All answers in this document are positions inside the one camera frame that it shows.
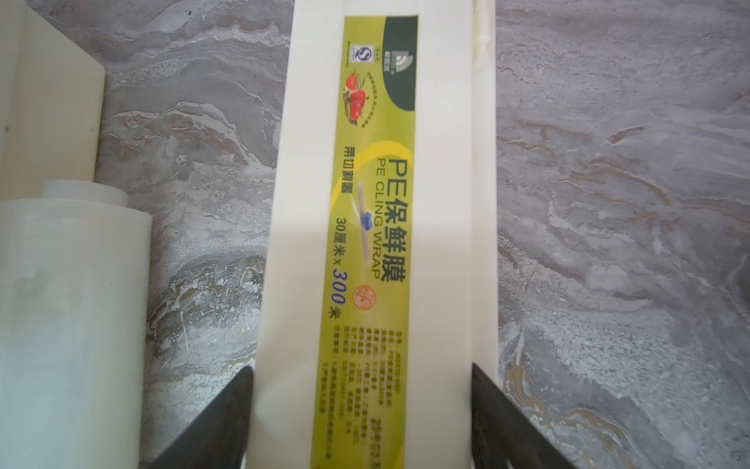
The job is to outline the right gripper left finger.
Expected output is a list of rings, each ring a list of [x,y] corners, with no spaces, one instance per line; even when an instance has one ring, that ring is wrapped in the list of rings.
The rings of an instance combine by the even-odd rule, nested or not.
[[[244,367],[152,468],[240,468],[249,439],[254,371]]]

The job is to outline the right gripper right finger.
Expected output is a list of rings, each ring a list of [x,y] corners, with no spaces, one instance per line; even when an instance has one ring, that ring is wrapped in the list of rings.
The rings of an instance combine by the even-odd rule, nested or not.
[[[471,406],[474,467],[574,469],[478,365],[472,365]]]

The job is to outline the cream dispenser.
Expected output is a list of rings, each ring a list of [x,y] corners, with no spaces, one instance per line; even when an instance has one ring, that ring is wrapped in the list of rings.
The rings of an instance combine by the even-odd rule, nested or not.
[[[497,373],[495,6],[295,4],[250,468],[469,468]]]
[[[23,1],[1,4],[1,197],[93,181],[105,69]]]

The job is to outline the plastic wrap roll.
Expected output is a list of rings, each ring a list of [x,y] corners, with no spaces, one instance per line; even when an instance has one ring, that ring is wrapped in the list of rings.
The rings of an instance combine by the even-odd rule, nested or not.
[[[1,205],[1,464],[139,464],[152,217],[73,180]]]

